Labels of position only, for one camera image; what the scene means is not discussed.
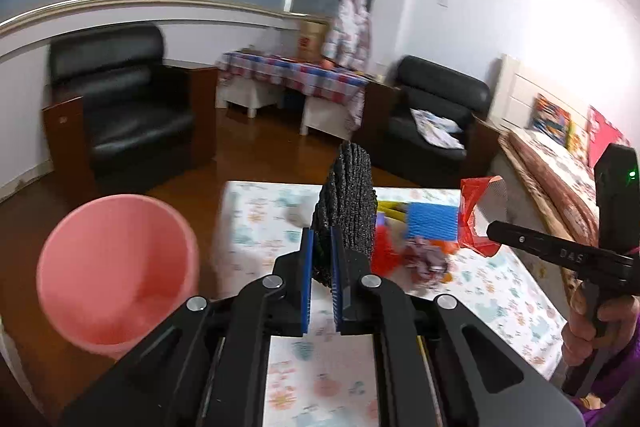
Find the right hand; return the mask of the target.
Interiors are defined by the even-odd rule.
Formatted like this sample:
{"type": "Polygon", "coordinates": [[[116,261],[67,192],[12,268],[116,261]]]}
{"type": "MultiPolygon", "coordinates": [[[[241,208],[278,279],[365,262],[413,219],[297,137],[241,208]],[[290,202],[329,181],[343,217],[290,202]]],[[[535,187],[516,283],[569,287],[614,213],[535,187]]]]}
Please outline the right hand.
{"type": "Polygon", "coordinates": [[[598,337],[596,326],[587,317],[587,299],[584,285],[580,284],[570,299],[570,317],[562,329],[562,358],[567,366],[582,365],[593,350],[611,349],[617,355],[631,342],[636,332],[639,316],[639,300],[634,296],[623,296],[602,303],[598,319],[602,323],[617,325],[615,332],[608,331],[598,337]]]}

